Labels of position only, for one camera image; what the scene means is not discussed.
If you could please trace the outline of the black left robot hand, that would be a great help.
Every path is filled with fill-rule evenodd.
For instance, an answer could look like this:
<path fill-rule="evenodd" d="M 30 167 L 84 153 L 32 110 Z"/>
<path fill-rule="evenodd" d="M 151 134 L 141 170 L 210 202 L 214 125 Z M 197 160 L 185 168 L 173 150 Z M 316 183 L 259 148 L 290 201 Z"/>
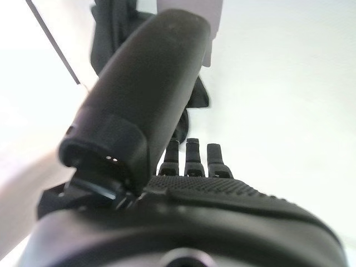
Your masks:
<path fill-rule="evenodd" d="M 58 150 L 72 178 L 45 190 L 19 266 L 347 266 L 338 237 L 310 212 L 235 180 L 217 144 L 202 168 L 171 139 L 210 27 L 164 11 L 115 53 Z"/>

